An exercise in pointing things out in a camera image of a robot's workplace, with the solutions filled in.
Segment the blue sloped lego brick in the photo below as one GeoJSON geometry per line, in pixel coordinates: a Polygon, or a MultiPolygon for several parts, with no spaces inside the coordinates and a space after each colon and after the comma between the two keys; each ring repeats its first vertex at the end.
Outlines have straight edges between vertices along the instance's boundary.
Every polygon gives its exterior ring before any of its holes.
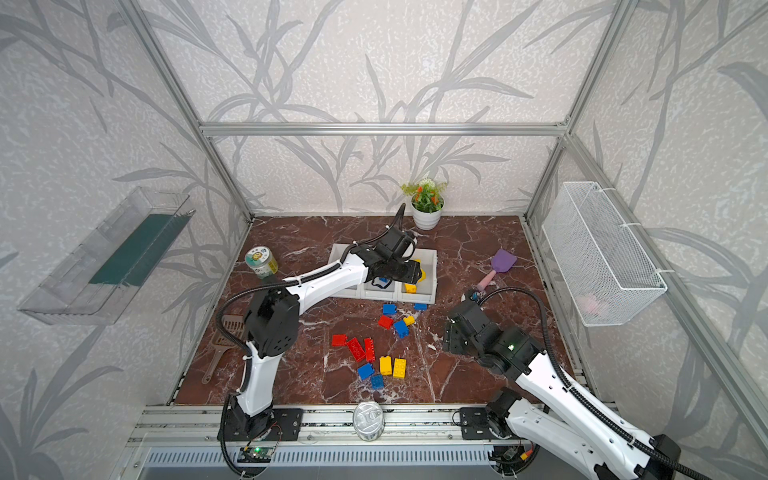
{"type": "Polygon", "coordinates": [[[409,335],[409,327],[404,320],[394,323],[393,329],[399,339],[404,339],[409,335]]]}

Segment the narrow red lego brick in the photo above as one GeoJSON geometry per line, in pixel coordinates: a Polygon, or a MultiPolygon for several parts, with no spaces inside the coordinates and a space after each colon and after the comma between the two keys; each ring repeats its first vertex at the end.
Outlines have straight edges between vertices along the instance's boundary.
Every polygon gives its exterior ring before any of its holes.
{"type": "Polygon", "coordinates": [[[364,351],[366,361],[373,363],[376,360],[374,342],[371,338],[364,339],[364,351]]]}

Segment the long red lego brick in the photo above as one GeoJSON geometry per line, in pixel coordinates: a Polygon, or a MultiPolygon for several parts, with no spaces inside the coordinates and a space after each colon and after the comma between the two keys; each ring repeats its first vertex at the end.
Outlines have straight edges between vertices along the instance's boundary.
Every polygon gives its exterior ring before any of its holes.
{"type": "Polygon", "coordinates": [[[346,346],[356,362],[362,362],[367,359],[365,349],[357,338],[351,338],[346,342],[346,346]]]}

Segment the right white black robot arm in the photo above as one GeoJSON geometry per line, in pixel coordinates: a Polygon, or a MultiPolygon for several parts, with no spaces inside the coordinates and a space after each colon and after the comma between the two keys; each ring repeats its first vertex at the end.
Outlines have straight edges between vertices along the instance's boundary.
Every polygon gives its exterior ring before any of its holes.
{"type": "Polygon", "coordinates": [[[631,425],[568,375],[545,343],[518,327],[501,328],[477,302],[450,311],[446,347],[517,385],[486,406],[495,435],[527,439],[588,479],[702,478],[680,463],[672,439],[631,425]]]}

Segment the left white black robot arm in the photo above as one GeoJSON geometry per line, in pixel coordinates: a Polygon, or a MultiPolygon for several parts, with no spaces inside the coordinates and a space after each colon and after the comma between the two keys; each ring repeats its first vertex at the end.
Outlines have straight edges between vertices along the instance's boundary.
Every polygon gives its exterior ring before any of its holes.
{"type": "Polygon", "coordinates": [[[234,294],[214,317],[218,333],[243,352],[243,379],[237,392],[228,395],[225,417],[235,419],[243,430],[261,428],[273,409],[273,387],[283,354],[298,338],[302,314],[316,304],[351,287],[376,278],[414,284],[421,278],[421,267],[411,258],[415,236],[396,218],[377,236],[354,241],[339,259],[302,275],[263,284],[234,294]],[[244,340],[227,329],[223,317],[241,298],[250,304],[243,315],[244,340]]]}

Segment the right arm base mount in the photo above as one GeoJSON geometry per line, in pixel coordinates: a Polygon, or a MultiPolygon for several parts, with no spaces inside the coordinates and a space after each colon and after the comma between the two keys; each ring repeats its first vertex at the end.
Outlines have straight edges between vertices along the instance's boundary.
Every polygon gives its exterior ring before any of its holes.
{"type": "Polygon", "coordinates": [[[451,422],[460,429],[461,438],[466,441],[495,445],[533,444],[531,440],[516,435],[507,418],[489,413],[484,406],[460,407],[452,413],[451,422]]]}

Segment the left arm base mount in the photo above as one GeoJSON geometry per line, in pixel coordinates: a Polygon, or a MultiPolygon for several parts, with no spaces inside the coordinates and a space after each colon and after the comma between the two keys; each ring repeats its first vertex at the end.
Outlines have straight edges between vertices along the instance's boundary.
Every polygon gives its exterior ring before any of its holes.
{"type": "Polygon", "coordinates": [[[304,410],[300,408],[267,409],[249,417],[239,408],[228,408],[219,426],[218,440],[296,441],[304,410]]]}

